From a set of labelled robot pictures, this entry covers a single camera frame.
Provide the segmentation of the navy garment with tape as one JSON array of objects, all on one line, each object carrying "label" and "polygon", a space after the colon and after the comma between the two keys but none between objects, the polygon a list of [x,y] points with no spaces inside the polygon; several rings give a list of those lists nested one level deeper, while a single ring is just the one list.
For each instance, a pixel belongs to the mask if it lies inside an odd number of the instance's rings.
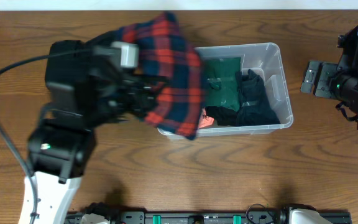
[{"label": "navy garment with tape", "polygon": [[245,74],[236,73],[239,110],[236,126],[260,126],[280,124],[278,116],[270,107],[264,81],[249,69]]}]

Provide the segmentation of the black garment with tape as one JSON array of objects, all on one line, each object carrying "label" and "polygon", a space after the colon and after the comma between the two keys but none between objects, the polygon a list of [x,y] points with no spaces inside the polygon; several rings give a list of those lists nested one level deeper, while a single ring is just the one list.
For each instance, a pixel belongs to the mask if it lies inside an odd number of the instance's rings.
[{"label": "black garment with tape", "polygon": [[207,106],[206,115],[216,120],[218,126],[237,126],[237,112],[223,106]]}]

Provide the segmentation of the red navy plaid shirt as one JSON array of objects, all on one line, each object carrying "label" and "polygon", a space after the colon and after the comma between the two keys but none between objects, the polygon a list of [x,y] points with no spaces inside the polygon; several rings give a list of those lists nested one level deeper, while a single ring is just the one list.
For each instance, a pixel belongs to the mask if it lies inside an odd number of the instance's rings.
[{"label": "red navy plaid shirt", "polygon": [[150,76],[165,77],[157,106],[144,121],[156,128],[194,140],[206,95],[206,78],[199,53],[181,32],[176,16],[163,12],[154,19],[120,27],[116,40],[139,47],[139,70]]}]

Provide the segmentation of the dark green garment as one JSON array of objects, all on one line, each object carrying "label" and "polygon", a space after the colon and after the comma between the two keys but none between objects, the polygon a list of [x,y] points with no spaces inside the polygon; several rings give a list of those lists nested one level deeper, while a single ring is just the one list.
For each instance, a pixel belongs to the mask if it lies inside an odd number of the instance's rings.
[{"label": "dark green garment", "polygon": [[238,84],[236,73],[240,72],[241,58],[212,58],[204,61],[207,78],[205,106],[222,106],[238,111]]}]

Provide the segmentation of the salmon pink printed t-shirt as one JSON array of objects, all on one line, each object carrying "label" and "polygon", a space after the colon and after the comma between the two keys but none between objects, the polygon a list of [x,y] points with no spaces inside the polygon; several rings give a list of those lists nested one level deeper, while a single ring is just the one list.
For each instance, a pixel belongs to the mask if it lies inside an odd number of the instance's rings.
[{"label": "salmon pink printed t-shirt", "polygon": [[206,114],[206,110],[203,108],[201,110],[201,115],[200,115],[200,120],[199,120],[199,123],[198,123],[198,128],[199,129],[205,128],[205,127],[211,126],[213,123],[214,123],[214,118],[208,116]]}]

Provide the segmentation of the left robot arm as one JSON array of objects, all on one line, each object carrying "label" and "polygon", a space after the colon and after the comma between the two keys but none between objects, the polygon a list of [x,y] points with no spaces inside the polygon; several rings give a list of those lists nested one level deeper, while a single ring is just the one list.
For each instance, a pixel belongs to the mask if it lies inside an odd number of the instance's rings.
[{"label": "left robot arm", "polygon": [[32,174],[21,223],[63,223],[96,147],[95,129],[123,122],[126,113],[144,118],[156,107],[158,77],[135,74],[138,61],[139,47],[127,42],[51,46],[45,71],[51,100],[28,140]]}]

